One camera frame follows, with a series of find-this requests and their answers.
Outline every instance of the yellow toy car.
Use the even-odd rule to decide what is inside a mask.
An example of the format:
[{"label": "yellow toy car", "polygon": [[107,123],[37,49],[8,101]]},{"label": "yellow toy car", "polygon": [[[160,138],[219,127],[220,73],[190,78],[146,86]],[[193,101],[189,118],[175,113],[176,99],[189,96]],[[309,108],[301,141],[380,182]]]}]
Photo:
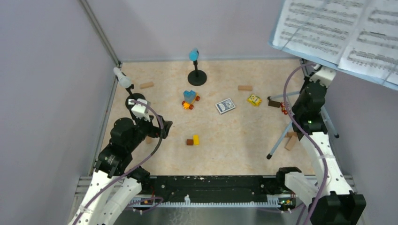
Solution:
[{"label": "yellow toy car", "polygon": [[262,102],[261,98],[255,96],[254,94],[251,94],[247,101],[250,102],[250,104],[252,104],[253,106],[259,106]]},{"label": "yellow toy car", "polygon": [[184,101],[183,101],[183,107],[184,109],[193,109],[193,103],[195,101],[199,101],[200,96],[194,92],[194,91],[184,91]]}]

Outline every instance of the electrical wire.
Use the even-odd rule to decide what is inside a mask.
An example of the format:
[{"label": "electrical wire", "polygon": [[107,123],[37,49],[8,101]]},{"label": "electrical wire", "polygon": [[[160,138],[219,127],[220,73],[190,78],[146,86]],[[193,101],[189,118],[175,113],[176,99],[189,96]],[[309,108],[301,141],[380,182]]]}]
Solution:
[{"label": "electrical wire", "polygon": [[132,203],[128,204],[124,210],[134,210],[134,208],[132,208],[130,206],[138,204],[138,203],[142,203],[142,202],[145,202],[145,201],[149,201],[149,200],[152,200],[152,202],[154,202],[156,199],[159,199],[160,201],[158,203],[156,203],[154,206],[150,207],[147,210],[143,210],[143,211],[140,210],[142,213],[150,212],[150,211],[154,210],[154,208],[156,208],[158,205],[162,204],[162,202],[164,201],[164,199],[162,197],[156,196],[156,197],[146,198],[146,199],[142,199],[142,200],[139,200],[139,201],[132,202]]},{"label": "electrical wire", "polygon": [[[157,119],[157,121],[158,121],[158,123],[159,123],[160,129],[161,129],[161,130],[164,129],[163,121],[161,120],[160,116],[155,112],[155,110],[153,110],[150,106],[148,106],[148,105],[145,104],[145,103],[138,102],[138,101],[136,101],[136,100],[130,100],[130,101],[132,101],[132,102],[134,102],[134,103],[136,103],[136,104],[141,104],[141,105],[145,106],[147,109],[149,109],[149,110],[155,115],[155,117],[156,117],[156,119]],[[149,158],[152,157],[152,156],[155,154],[155,152],[158,150],[158,148],[159,148],[159,146],[160,146],[160,144],[161,144],[161,141],[162,141],[162,134],[161,134],[160,137],[159,137],[159,141],[158,141],[158,144],[156,145],[155,149],[151,152],[151,154],[150,154],[148,157],[146,157],[144,160],[142,160],[142,161],[141,161],[140,163],[138,163],[136,166],[134,166],[133,168],[129,169],[127,172],[125,172],[124,174],[122,174],[121,176],[119,176],[118,178],[116,178],[115,180],[111,181],[109,184],[107,184],[103,189],[101,189],[97,194],[95,194],[95,195],[87,202],[87,204],[84,206],[84,208],[87,209],[87,208],[91,205],[91,203],[92,203],[96,198],[98,198],[98,196],[100,196],[105,190],[107,190],[108,188],[110,188],[111,186],[113,186],[116,182],[120,181],[120,180],[123,179],[125,176],[129,175],[132,171],[134,171],[134,170],[137,169],[139,166],[141,166],[141,165],[144,164],[146,161],[148,161]],[[78,214],[78,216],[76,217],[76,219],[75,219],[75,221],[73,222],[72,225],[76,225],[77,222],[79,221],[79,219],[82,217],[82,215],[83,215],[83,211],[81,211],[81,212]]]},{"label": "electrical wire", "polygon": [[[290,81],[291,77],[292,77],[298,70],[300,70],[301,68],[307,67],[307,66],[313,66],[313,65],[315,65],[315,63],[306,63],[306,64],[302,64],[302,65],[300,65],[299,67],[297,67],[295,70],[293,70],[293,72],[288,76],[288,78],[287,78],[287,80],[286,80],[286,82],[285,82],[285,86],[284,86],[284,88],[283,88],[283,102],[284,102],[284,104],[285,104],[285,108],[286,108],[286,110],[287,110],[287,112],[288,112],[288,115],[289,115],[291,121],[294,123],[294,125],[296,125],[296,127],[299,129],[299,131],[300,131],[301,133],[303,133],[304,136],[306,136],[306,137],[309,139],[309,141],[314,145],[314,147],[315,147],[316,150],[318,151],[319,155],[320,155],[320,156],[323,156],[323,152],[322,152],[321,148],[316,144],[316,142],[310,137],[310,135],[308,135],[308,134],[304,131],[304,129],[303,129],[303,128],[296,122],[296,120],[293,118],[293,115],[292,115],[292,113],[291,113],[291,111],[290,111],[290,108],[289,108],[290,106],[287,104],[287,96],[286,96],[287,85],[289,84],[289,81]],[[311,208],[310,208],[310,211],[308,212],[308,215],[307,215],[306,219],[304,220],[303,225],[306,225],[306,224],[308,223],[308,221],[310,220],[310,218],[311,218],[311,216],[312,216],[312,214],[313,214],[313,212],[314,212],[314,210],[315,210],[315,207],[316,207],[316,205],[317,205],[319,199],[321,198],[321,194],[322,194],[322,192],[323,192],[323,189],[325,188],[325,185],[326,185],[326,180],[327,180],[327,177],[328,177],[328,165],[327,165],[327,163],[326,163],[326,159],[325,159],[325,158],[322,158],[322,162],[323,162],[323,168],[324,168],[324,170],[323,170],[323,179],[322,179],[322,183],[321,183],[321,186],[319,187],[318,193],[317,193],[316,196],[315,196],[315,199],[314,199],[313,204],[312,204],[312,206],[311,206]]]}]

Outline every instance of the yellow block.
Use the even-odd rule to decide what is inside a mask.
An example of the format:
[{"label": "yellow block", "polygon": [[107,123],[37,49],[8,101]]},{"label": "yellow block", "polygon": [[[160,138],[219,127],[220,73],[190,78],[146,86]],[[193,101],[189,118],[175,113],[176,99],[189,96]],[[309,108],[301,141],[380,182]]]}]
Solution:
[{"label": "yellow block", "polygon": [[193,136],[193,145],[199,145],[199,135]]}]

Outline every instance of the gray floor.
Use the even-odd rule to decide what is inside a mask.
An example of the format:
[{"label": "gray floor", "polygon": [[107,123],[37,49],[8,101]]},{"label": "gray floor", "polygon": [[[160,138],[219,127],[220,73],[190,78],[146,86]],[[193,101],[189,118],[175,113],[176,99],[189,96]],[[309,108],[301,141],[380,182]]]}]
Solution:
[{"label": "gray floor", "polygon": [[142,216],[125,211],[115,225],[295,225],[300,210],[274,214],[255,208],[158,208]]}]

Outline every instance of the sheet music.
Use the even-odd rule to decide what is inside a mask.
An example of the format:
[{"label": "sheet music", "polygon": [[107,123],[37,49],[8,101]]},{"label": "sheet music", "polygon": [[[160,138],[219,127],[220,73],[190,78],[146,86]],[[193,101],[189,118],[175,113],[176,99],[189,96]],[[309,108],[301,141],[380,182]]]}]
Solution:
[{"label": "sheet music", "polygon": [[398,84],[398,0],[369,4],[338,67]]},{"label": "sheet music", "polygon": [[290,40],[287,48],[337,64],[366,6],[367,0],[286,0],[273,45]]}]

